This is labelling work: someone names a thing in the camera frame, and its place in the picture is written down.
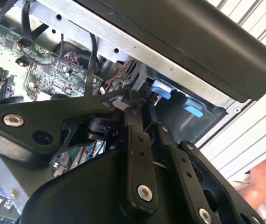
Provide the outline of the person's bare hand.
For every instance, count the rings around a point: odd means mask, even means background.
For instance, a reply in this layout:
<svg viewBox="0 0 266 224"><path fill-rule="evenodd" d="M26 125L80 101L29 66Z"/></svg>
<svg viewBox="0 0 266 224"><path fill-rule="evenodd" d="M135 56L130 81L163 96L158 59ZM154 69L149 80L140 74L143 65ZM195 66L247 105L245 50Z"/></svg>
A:
<svg viewBox="0 0 266 224"><path fill-rule="evenodd" d="M266 159L251 169L249 184L239 193L254 209L266 200Z"/></svg>

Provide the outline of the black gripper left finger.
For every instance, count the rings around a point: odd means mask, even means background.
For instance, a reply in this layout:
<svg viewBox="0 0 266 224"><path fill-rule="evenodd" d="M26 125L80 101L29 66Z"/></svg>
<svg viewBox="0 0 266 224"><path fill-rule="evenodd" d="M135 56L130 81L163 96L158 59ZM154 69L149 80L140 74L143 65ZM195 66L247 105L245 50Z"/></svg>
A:
<svg viewBox="0 0 266 224"><path fill-rule="evenodd" d="M0 105L0 156L39 169L64 152L107 142L106 151L56 177L29 199L25 210L71 215L88 205L116 203L127 215L158 207L151 143L132 91Z"/></svg>

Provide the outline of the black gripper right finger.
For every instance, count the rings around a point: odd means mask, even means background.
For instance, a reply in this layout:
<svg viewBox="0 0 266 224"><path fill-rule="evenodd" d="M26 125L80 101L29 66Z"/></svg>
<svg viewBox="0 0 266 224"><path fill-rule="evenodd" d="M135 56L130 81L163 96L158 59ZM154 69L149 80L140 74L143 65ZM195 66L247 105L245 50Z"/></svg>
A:
<svg viewBox="0 0 266 224"><path fill-rule="evenodd" d="M174 178L172 202L182 224L262 224L261 216L189 141L177 144L159 122L154 103L144 104L144 126L154 139L154 156Z"/></svg>

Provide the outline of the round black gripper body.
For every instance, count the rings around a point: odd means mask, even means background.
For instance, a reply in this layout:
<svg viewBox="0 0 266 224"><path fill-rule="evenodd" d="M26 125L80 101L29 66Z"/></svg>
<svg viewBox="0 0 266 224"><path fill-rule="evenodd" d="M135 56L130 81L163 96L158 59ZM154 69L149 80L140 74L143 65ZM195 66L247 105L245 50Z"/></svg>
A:
<svg viewBox="0 0 266 224"><path fill-rule="evenodd" d="M22 224L181 224L174 180L150 150L105 152L41 186Z"/></svg>

